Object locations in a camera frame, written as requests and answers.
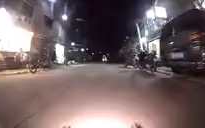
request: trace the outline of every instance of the building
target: building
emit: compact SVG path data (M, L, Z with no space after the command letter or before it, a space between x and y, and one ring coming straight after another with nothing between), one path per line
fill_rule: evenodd
M141 49L156 51L160 58L162 27L174 17L193 8L205 10L205 0L155 0L145 16L136 20Z
M21 51L37 53L50 62L55 44L64 44L53 7L51 0L0 0L0 51L11 58Z

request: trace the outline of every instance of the road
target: road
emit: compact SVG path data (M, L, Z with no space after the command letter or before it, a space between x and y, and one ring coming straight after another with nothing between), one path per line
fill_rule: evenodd
M130 128L134 122L205 128L205 82L115 64L0 77L0 128Z

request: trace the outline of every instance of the parked car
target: parked car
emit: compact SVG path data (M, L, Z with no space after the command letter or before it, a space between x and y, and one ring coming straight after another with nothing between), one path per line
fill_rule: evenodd
M161 47L173 72L205 71L205 11L193 9L167 23Z

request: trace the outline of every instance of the tree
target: tree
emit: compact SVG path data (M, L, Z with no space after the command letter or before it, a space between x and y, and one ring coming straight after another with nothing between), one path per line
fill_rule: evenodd
M130 54L138 54L140 51L140 44L136 37L131 37L119 50L119 56L128 59Z

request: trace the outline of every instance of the wheel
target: wheel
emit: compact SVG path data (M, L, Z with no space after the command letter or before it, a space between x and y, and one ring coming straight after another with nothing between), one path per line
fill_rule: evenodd
M37 66L35 65L29 65L29 71L32 73L32 74L35 74L37 72Z
M171 67L172 71L176 74L181 74L181 70L179 68L176 68L176 67Z

